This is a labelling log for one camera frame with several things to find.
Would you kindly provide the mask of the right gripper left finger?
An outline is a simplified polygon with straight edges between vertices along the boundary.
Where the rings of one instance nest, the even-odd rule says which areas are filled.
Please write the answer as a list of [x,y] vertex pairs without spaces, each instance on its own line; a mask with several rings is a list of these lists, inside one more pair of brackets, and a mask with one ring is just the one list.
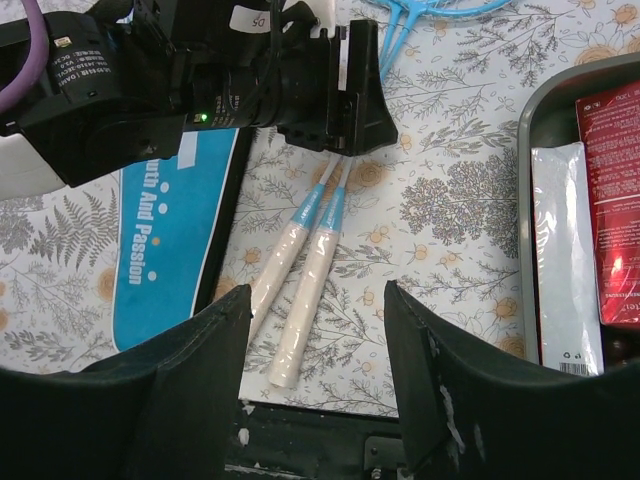
[[239,286],[76,373],[1,373],[5,479],[220,479],[251,320]]

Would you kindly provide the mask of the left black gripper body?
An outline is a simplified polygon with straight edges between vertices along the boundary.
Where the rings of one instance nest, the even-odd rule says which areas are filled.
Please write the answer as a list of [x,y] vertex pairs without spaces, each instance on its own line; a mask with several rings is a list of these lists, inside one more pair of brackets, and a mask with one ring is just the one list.
[[330,1],[179,1],[169,38],[186,56],[184,131],[273,127],[339,155],[393,145],[378,25],[334,23]]

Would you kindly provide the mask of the blue sport racket cover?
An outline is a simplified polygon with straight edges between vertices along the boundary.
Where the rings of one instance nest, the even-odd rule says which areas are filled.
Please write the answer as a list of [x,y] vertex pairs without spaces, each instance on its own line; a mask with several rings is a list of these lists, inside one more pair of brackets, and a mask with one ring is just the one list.
[[125,168],[113,338],[120,351],[210,302],[252,144],[250,129],[184,134],[179,152]]

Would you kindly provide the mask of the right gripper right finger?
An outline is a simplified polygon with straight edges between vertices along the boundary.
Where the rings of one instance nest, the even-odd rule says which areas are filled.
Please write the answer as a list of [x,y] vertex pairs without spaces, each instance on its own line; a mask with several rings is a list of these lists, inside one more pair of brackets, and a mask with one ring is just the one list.
[[520,359],[388,282],[384,327],[417,479],[635,479],[639,366],[581,377]]

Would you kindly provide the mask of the blue badminton racket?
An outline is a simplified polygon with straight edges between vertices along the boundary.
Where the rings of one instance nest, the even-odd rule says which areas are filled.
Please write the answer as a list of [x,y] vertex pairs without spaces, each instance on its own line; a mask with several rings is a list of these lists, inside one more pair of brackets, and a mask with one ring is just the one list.
[[[385,79],[403,42],[422,16],[461,20],[489,14],[507,5],[505,1],[383,1],[390,10],[390,21],[385,33],[382,49],[377,60],[381,81]],[[249,337],[253,338],[279,294],[293,263],[311,231],[318,207],[326,191],[326,184],[338,165],[331,160],[324,168],[319,181],[311,189],[301,206],[285,225],[278,242],[262,271],[252,284],[252,321]]]
[[[385,80],[381,81],[378,77],[377,40],[373,40],[372,62],[375,65],[370,68],[366,67],[369,68],[368,73],[373,75],[370,77],[373,85],[367,94],[369,107],[373,107],[373,94],[382,92],[378,87],[384,84]],[[383,114],[386,112],[386,106],[384,94],[382,94]],[[397,141],[397,130],[393,119],[391,119],[389,127],[382,126],[381,122],[382,120],[378,123],[373,122],[371,125],[382,129],[382,133],[373,133],[373,140],[382,140],[383,133],[390,134],[390,142],[394,144]],[[338,168],[340,170],[338,173],[341,173],[341,177],[335,183],[333,195],[327,203],[322,220],[317,224],[316,230],[312,232],[311,243],[300,274],[295,297],[289,309],[280,343],[268,370],[269,382],[278,387],[293,388],[298,381],[308,337],[341,237],[343,207],[348,190],[346,186],[350,178],[349,175],[351,175],[352,163],[350,158],[339,163],[341,166]]]

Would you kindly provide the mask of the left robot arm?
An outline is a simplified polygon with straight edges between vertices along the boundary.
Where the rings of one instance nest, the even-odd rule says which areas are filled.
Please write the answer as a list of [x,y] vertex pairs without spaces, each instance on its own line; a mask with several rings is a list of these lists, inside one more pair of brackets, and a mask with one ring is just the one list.
[[23,5],[1,27],[1,196],[76,187],[168,159],[188,132],[275,128],[361,156],[394,144],[378,27],[331,1]]

